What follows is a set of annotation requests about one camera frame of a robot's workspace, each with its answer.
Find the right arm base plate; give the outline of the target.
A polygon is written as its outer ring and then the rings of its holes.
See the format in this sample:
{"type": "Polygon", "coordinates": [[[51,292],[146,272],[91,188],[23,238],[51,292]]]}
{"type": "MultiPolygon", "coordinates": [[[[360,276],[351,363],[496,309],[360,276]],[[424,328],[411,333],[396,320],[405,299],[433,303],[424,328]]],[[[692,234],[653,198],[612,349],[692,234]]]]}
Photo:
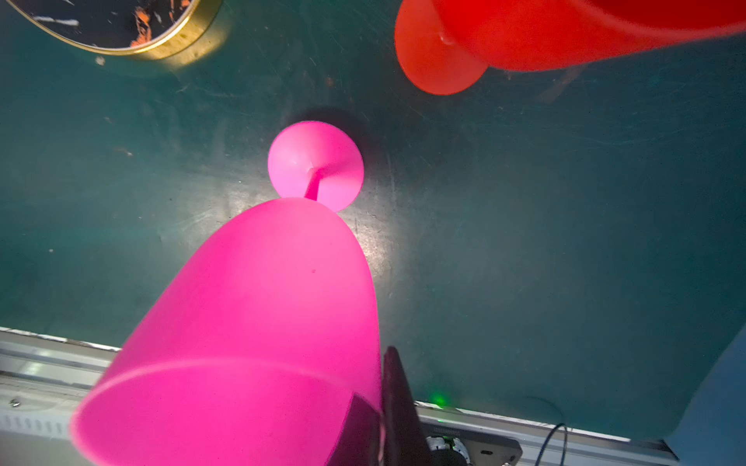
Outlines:
{"type": "Polygon", "coordinates": [[[503,436],[422,425],[434,465],[517,465],[523,456],[520,443],[503,436]]]}

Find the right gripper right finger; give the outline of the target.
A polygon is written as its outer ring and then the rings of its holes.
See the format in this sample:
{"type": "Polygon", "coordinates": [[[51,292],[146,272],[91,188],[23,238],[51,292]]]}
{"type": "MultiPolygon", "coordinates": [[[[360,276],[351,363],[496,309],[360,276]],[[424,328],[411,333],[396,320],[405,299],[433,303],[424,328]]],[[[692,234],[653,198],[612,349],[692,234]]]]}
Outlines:
{"type": "Polygon", "coordinates": [[[383,363],[384,464],[433,465],[415,402],[395,347],[388,347],[383,363]]]}

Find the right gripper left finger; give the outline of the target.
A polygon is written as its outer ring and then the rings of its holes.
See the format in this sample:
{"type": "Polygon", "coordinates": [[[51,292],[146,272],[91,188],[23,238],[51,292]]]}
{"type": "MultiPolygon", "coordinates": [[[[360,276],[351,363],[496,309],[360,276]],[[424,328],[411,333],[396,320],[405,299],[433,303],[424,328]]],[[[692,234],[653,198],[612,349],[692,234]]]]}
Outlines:
{"type": "Polygon", "coordinates": [[[327,466],[374,466],[380,463],[381,415],[355,394],[327,466]]]}

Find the red wine glass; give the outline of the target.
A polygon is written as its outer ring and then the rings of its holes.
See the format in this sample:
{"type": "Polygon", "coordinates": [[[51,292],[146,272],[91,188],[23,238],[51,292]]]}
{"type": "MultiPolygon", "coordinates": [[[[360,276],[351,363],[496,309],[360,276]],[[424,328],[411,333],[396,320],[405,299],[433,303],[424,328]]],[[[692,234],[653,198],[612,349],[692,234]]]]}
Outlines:
{"type": "Polygon", "coordinates": [[[398,63],[433,95],[474,85],[488,68],[548,71],[741,34],[742,1],[404,1],[398,63]]]}

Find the gold wire wine glass rack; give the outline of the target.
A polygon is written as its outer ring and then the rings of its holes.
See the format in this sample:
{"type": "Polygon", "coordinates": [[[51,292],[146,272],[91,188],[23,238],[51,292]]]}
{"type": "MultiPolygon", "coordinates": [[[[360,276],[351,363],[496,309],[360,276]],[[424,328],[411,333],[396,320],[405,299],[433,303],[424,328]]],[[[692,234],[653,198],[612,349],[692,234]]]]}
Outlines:
{"type": "Polygon", "coordinates": [[[10,0],[48,35],[101,56],[160,60],[200,39],[220,0],[10,0]]]}

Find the pink wine glass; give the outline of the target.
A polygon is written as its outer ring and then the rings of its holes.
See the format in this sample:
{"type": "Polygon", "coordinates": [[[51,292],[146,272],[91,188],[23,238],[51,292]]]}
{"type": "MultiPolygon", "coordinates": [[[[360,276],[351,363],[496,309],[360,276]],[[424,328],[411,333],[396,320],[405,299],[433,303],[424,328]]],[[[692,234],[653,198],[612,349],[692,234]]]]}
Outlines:
{"type": "Polygon", "coordinates": [[[71,419],[97,465],[326,465],[352,397],[381,415],[375,288],[340,212],[354,140],[299,122],[273,141],[277,198],[218,229],[71,419]]]}

